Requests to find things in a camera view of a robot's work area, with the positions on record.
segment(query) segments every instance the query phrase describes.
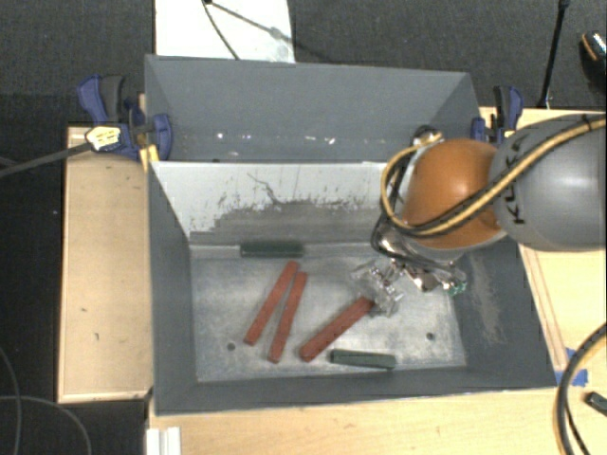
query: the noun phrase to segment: clamp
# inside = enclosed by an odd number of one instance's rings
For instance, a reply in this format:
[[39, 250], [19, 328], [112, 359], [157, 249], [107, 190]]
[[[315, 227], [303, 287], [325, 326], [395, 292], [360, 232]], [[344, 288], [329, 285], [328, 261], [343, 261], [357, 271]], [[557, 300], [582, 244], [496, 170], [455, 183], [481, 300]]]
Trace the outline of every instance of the clamp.
[[497, 114], [491, 115], [491, 126], [487, 128], [482, 118], [475, 118], [470, 128], [470, 138], [501, 145], [506, 132], [515, 131], [523, 114], [523, 95], [514, 86], [494, 86], [493, 96]]
[[148, 140], [158, 148], [158, 156], [166, 160], [173, 145], [173, 129], [166, 114], [154, 115], [145, 123], [145, 115], [133, 100], [122, 100], [122, 76], [93, 74], [76, 88], [81, 107], [93, 119], [95, 127], [86, 140], [95, 152], [112, 153], [139, 160], [139, 150]]

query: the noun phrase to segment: wooden table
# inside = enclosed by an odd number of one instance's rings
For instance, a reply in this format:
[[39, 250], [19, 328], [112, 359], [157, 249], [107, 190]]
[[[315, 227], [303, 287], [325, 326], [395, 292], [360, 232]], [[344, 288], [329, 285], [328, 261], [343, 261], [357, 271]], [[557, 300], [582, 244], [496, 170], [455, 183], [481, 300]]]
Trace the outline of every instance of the wooden table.
[[[491, 110], [483, 109], [487, 116]], [[525, 110], [520, 126], [572, 113]], [[83, 140], [71, 128], [69, 143]], [[115, 155], [67, 162], [58, 398], [62, 403], [142, 398], [153, 384], [145, 181]], [[556, 366], [605, 321], [605, 252], [522, 257]], [[585, 391], [607, 393], [607, 361], [589, 362]], [[579, 430], [593, 453], [607, 446], [605, 418], [571, 391]], [[150, 418], [181, 428], [182, 453], [310, 454], [558, 453], [555, 390]]]

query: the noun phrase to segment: wooden board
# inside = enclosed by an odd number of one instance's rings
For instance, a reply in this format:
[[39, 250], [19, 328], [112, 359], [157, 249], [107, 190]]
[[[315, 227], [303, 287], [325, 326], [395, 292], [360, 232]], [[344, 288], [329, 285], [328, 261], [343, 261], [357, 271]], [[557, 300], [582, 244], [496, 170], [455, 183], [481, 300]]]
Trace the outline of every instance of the wooden board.
[[[70, 128], [69, 146], [85, 130]], [[118, 155], [67, 160], [60, 403], [138, 398], [152, 386], [144, 178]]]

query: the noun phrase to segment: dark green block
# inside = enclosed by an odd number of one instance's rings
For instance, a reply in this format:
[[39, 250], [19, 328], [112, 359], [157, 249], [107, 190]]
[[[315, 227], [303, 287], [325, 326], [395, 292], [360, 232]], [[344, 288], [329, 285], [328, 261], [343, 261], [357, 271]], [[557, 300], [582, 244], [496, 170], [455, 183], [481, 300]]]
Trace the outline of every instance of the dark green block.
[[393, 355], [366, 353], [363, 351], [344, 351], [342, 349], [331, 351], [330, 361], [333, 364], [361, 368], [394, 369], [396, 366], [396, 358]]

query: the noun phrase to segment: black cable on floor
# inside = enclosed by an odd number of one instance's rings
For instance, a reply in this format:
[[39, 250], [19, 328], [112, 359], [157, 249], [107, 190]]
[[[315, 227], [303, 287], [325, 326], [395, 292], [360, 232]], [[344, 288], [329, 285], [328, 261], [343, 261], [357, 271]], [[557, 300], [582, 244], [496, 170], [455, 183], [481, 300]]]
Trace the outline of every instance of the black cable on floor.
[[15, 407], [17, 409], [17, 426], [15, 428], [15, 444], [13, 448], [13, 455], [19, 454], [19, 445], [21, 444], [21, 431], [23, 427], [23, 405], [22, 405], [22, 397], [19, 392], [19, 383], [17, 382], [17, 375], [15, 374], [15, 370], [12, 368], [12, 364], [10, 364], [9, 357], [4, 352], [4, 349], [0, 347], [0, 357], [4, 360], [7, 369], [9, 370], [10, 382], [12, 383], [12, 390], [14, 392], [14, 396], [11, 399], [15, 401]]
[[21, 439], [23, 436], [23, 402], [28, 401], [29, 403], [35, 403], [38, 405], [47, 406], [58, 410], [67, 416], [70, 420], [74, 422], [80, 433], [83, 435], [84, 442], [86, 443], [86, 453], [87, 455], [93, 454], [93, 447], [91, 445], [91, 439], [88, 436], [88, 432], [78, 417], [71, 412], [69, 409], [64, 408], [63, 406], [53, 403], [52, 401], [48, 401], [44, 398], [38, 398], [34, 396], [24, 396], [19, 391], [19, 383], [17, 382], [17, 376], [15, 374], [15, 370], [12, 368], [12, 364], [10, 364], [9, 357], [6, 355], [4, 350], [0, 347], [0, 357], [4, 360], [5, 365], [7, 366], [7, 370], [9, 371], [10, 381], [12, 383], [12, 388], [14, 391], [14, 395], [11, 396], [0, 396], [0, 403], [6, 403], [10, 401], [14, 401], [17, 408], [17, 424], [15, 429], [15, 443], [13, 448], [13, 455], [19, 455], [19, 449], [21, 447]]
[[574, 436], [578, 441], [579, 447], [585, 454], [588, 454], [588, 449], [585, 444], [581, 440], [579, 436], [578, 430], [573, 423], [573, 417], [571, 416], [571, 412], [569, 411], [569, 402], [567, 401], [567, 393], [569, 391], [569, 385], [571, 384], [571, 380], [575, 375], [579, 364], [585, 358], [587, 353], [598, 344], [598, 342], [605, 337], [607, 332], [607, 324], [603, 323], [595, 332], [592, 333], [578, 348], [577, 351], [571, 356], [569, 359], [569, 364], [567, 365], [567, 369], [562, 374], [561, 383], [559, 384], [559, 388], [557, 389], [557, 402], [556, 402], [556, 417], [557, 417], [557, 428], [559, 430], [559, 438], [561, 442], [561, 447], [566, 453], [566, 455], [575, 455], [573, 451], [573, 447], [571, 446], [571, 441], [569, 440], [569, 435], [567, 434], [567, 418], [570, 420], [570, 426], [572, 431], [574, 432]]

